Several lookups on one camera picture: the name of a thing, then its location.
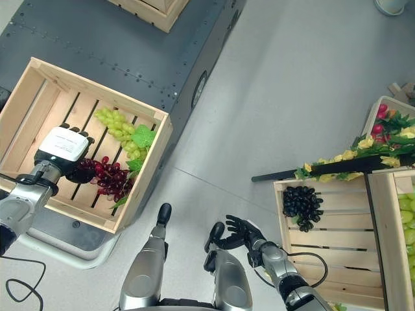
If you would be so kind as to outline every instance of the black cable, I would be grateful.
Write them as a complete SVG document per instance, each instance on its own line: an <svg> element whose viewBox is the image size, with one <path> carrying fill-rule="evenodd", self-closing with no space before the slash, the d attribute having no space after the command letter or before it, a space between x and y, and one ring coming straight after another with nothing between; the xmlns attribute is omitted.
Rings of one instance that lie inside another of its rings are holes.
<svg viewBox="0 0 415 311"><path fill-rule="evenodd" d="M15 258L15 257L7 257L7 256L0 256L0 258L3 258L3 259L9 259L9 260L16 260L16 261L24 261L24 262L34 262L34 263L36 263L36 264L41 264L42 266L43 266L43 271L42 271L42 273L41 273L41 275L40 275L40 277L39 277L39 280L38 280L38 282L36 283L36 285L35 286L31 286L31 285L29 285L29 284L27 284L26 282L23 282L23 281L21 281L21 280L18 280L18 279L8 279L7 281L6 281L6 291L7 291L7 294L10 296L10 298L12 298L15 302L17 302L17 303L22 303L22 302L24 302L27 298L29 298L29 296L30 295L32 295L32 294L34 294L38 299L39 299L39 304L40 304L40 306L39 306L39 311L42 311L43 310L43 298L42 298L42 296L36 291L36 288L38 287L38 285L39 285L39 283L40 283L40 281L43 279L43 276L45 275L45 272L46 272L46 264L44 263L44 262L42 262L42 261L37 261L37 260L31 260L31 259L21 259L21 258ZM11 282L15 282L15 283L18 283L18 284L20 284L20 285L23 285L24 287L26 287L28 290L30 290L30 292L24 297L24 298L22 298L22 299L17 299L14 295L13 295L13 293L12 293L12 291L10 290L10 283Z"/></svg>
<svg viewBox="0 0 415 311"><path fill-rule="evenodd" d="M320 259L320 261L322 262L322 264L323 264L323 266L324 266L324 274L323 274L323 277L319 280L319 281L317 281L317 282L315 282L313 285L310 285L311 287L313 287L313 288L315 288L315 287L317 287L318 285L320 285L320 284L322 284L325 280L326 280L326 278L327 278L327 275L328 275L328 273L329 273L329 267L327 266L327 264L326 264L326 262L325 262L325 260L323 259L323 257L321 257L320 255L317 255L317 254L315 254L315 253L309 253L309 252L301 252L301 253L287 253L287 251L285 251L285 249L283 249L283 248L281 248L286 254L287 254L287 256L300 256L300 255L308 255L308 256L314 256L314 257L316 257L316 258L318 258L318 259ZM256 275L265 283L265 284L267 284L267 285L269 285L269 286L271 286L271 287L273 287L273 288L275 288L275 286L274 285L272 285L271 283L269 283L267 280L265 280L262 276L260 276L260 274L258 273L258 271L257 270L254 270L255 271L255 273L256 273Z"/></svg>
<svg viewBox="0 0 415 311"><path fill-rule="evenodd" d="M255 273L256 273L256 275L258 275L258 277L266 284L266 285L269 285L269 286L271 286L272 288L275 288L275 286L274 285L272 285L271 283L269 283L266 279L264 279L260 274L259 274L259 272L257 271L257 270L255 270L254 269L254 271L255 271Z"/></svg>

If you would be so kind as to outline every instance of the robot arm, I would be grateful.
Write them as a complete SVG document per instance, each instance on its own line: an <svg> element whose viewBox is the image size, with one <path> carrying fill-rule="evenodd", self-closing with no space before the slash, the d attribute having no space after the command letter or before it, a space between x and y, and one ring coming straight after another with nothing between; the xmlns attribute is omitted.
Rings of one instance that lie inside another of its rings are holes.
<svg viewBox="0 0 415 311"><path fill-rule="evenodd" d="M264 267L270 275L275 289L281 295L289 311L332 311L318 292L309 286L288 260L286 252L269 242L260 230L246 220L226 216L228 230L232 235L215 243L222 248L234 248L245 244L248 261L255 268Z"/></svg>
<svg viewBox="0 0 415 311"><path fill-rule="evenodd" d="M86 132L78 133L78 128L68 128L63 124L51 130L34 156L32 172L19 175L10 195L0 200L0 255L29 230L36 211L56 195L59 178L86 181L77 180L85 176L85 172L77 176L77 165L93 139Z"/></svg>

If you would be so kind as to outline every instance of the green fruit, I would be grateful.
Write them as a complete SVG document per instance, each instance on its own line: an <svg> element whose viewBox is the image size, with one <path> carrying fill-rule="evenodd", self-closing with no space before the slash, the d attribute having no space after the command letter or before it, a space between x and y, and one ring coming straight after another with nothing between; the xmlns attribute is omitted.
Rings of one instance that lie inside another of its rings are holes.
<svg viewBox="0 0 415 311"><path fill-rule="evenodd" d="M401 211L401 222L402 222L402 224L410 222L413 218L414 218L414 214L412 212Z"/></svg>
<svg viewBox="0 0 415 311"><path fill-rule="evenodd" d="M400 199L399 200L399 208L402 211L411 211L411 209L410 209L410 200L409 199Z"/></svg>
<svg viewBox="0 0 415 311"><path fill-rule="evenodd" d="M404 230L403 235L405 236L406 245L411 245L415 242L415 229Z"/></svg>
<svg viewBox="0 0 415 311"><path fill-rule="evenodd" d="M408 262L409 262L409 267L414 267L415 266L415 256L408 256Z"/></svg>
<svg viewBox="0 0 415 311"><path fill-rule="evenodd" d="M410 222L405 224L405 226L407 226L408 228L411 228L411 229L415 229L415 219L412 219Z"/></svg>
<svg viewBox="0 0 415 311"><path fill-rule="evenodd" d="M414 245L407 245L407 254L408 255L415 255L415 246Z"/></svg>

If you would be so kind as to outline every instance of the wooden slat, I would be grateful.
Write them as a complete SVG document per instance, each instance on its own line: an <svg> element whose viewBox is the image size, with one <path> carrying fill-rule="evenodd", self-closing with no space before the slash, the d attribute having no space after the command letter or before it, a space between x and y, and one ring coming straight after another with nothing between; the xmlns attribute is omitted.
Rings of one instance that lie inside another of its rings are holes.
<svg viewBox="0 0 415 311"><path fill-rule="evenodd" d="M290 228L298 228L289 220ZM323 229L373 229L370 214L323 214L318 223L313 222L314 228Z"/></svg>
<svg viewBox="0 0 415 311"><path fill-rule="evenodd" d="M0 160L13 140L45 79L27 67L0 113Z"/></svg>
<svg viewBox="0 0 415 311"><path fill-rule="evenodd" d="M390 310L414 310L405 238L393 173L371 174L373 206Z"/></svg>
<svg viewBox="0 0 415 311"><path fill-rule="evenodd" d="M30 148L27 151L21 166L19 167L19 172L26 174L33 169L34 154L38 150L39 145L45 139L46 135L52 130L52 128L63 123L65 116L75 101L77 95L78 91L73 89L68 93L60 92L41 128L33 139L33 142L30 144Z"/></svg>
<svg viewBox="0 0 415 311"><path fill-rule="evenodd" d="M18 170L25 154L29 151L36 134L48 116L59 89L52 83L45 82L34 99L26 118L21 123L15 138L7 150L1 166L5 170Z"/></svg>
<svg viewBox="0 0 415 311"><path fill-rule="evenodd" d="M304 233L299 230L289 230L289 234L291 244L376 249L375 235L371 231L310 230Z"/></svg>
<svg viewBox="0 0 415 311"><path fill-rule="evenodd" d="M366 192L322 193L318 197L323 199L321 209L324 211L369 211L369 202Z"/></svg>
<svg viewBox="0 0 415 311"><path fill-rule="evenodd" d="M33 68L41 69L43 72L48 73L53 79L63 81L69 87L77 89L81 93L87 93L96 99L103 100L112 106L122 108L126 111L131 111L135 114L139 113L142 118L149 117L149 119L152 120L158 115L166 115L164 111L149 106L144 102L140 102L132 97L128 97L37 58L32 58L29 65Z"/></svg>
<svg viewBox="0 0 415 311"><path fill-rule="evenodd" d="M369 270L379 270L379 261L376 251L355 251L343 249L305 248L292 246L293 253L311 252L323 257L329 266L345 266ZM293 260L305 264L320 264L320 260L314 256L295 256Z"/></svg>
<svg viewBox="0 0 415 311"><path fill-rule="evenodd" d="M306 279L319 279L323 276L324 267L312 266L310 264L295 264L296 269ZM382 287L380 272L368 270L356 270L347 268L329 268L327 281L353 284L369 287Z"/></svg>
<svg viewBox="0 0 415 311"><path fill-rule="evenodd" d="M277 216L278 216L278 223L279 228L281 231L281 239L283 243L283 249L291 253L291 239L288 232L289 223L290 220L284 216L283 214L283 196L281 194L281 191L277 190L276 184L274 184L275 188L275 196L277 201Z"/></svg>
<svg viewBox="0 0 415 311"><path fill-rule="evenodd" d="M168 12L170 6L174 2L174 0L143 0L143 1L153 6L154 8L157 8L163 13Z"/></svg>
<svg viewBox="0 0 415 311"><path fill-rule="evenodd" d="M125 205L128 205L129 208L121 211L115 225L115 230L130 224L139 207L139 203L144 196L145 190L147 189L148 184L150 183L151 178L158 167L172 131L173 126L171 124L170 117L167 115L160 124L156 138L154 139L155 143L152 144L150 150L148 151L143 169L141 169L141 172L137 176L136 182L134 183L131 193L128 196L128 200L125 203Z"/></svg>
<svg viewBox="0 0 415 311"><path fill-rule="evenodd" d="M72 107L70 114L65 120L65 123L68 123L71 127L76 126L77 128L82 129L85 126L96 102L97 100L88 94L79 94L75 105ZM59 196L70 199L76 186L76 183L73 183L66 178L59 179Z"/></svg>
<svg viewBox="0 0 415 311"><path fill-rule="evenodd" d="M321 183L315 179L307 179L305 181L298 179L286 179L275 181L274 186L277 191L283 191L288 186L308 186L315 188L317 192L355 192L366 191L364 179L362 177L355 178L351 181L332 180L328 183Z"/></svg>
<svg viewBox="0 0 415 311"><path fill-rule="evenodd" d="M381 288L327 281L318 286L316 290L327 301L361 306L363 308L369 308L370 310L385 309Z"/></svg>

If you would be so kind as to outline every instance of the wooden crate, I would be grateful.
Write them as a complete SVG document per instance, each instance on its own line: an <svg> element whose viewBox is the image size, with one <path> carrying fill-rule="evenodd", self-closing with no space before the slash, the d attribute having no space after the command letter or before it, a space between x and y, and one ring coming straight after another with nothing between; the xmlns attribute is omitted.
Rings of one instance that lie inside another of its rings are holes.
<svg viewBox="0 0 415 311"><path fill-rule="evenodd" d="M314 187L324 199L325 213L313 230L303 233L283 215L283 191L287 186ZM383 309L383 288L375 235L363 178L319 183L307 180L274 182L283 248L289 253L308 251L329 266L325 282L316 289L328 301ZM309 284L321 278L324 268L311 256L289 257Z"/></svg>
<svg viewBox="0 0 415 311"><path fill-rule="evenodd" d="M109 0L169 33L189 0Z"/></svg>
<svg viewBox="0 0 415 311"><path fill-rule="evenodd" d="M369 175L385 272L389 310L414 311L409 264L397 194L413 192L415 170Z"/></svg>
<svg viewBox="0 0 415 311"><path fill-rule="evenodd" d="M169 114L118 93L91 80L32 58L0 114L0 170L11 175L28 173L33 157L51 128L66 122L89 133L95 144L87 157L108 156L127 169L125 151L106 131L93 112L118 108L129 121L157 131L143 168L136 178L128 201L114 216L114 202L97 197L97 186L77 186L65 178L58 182L59 193L46 207L87 224L115 233L128 225L139 206L172 132ZM14 184L0 179L0 187L10 191Z"/></svg>

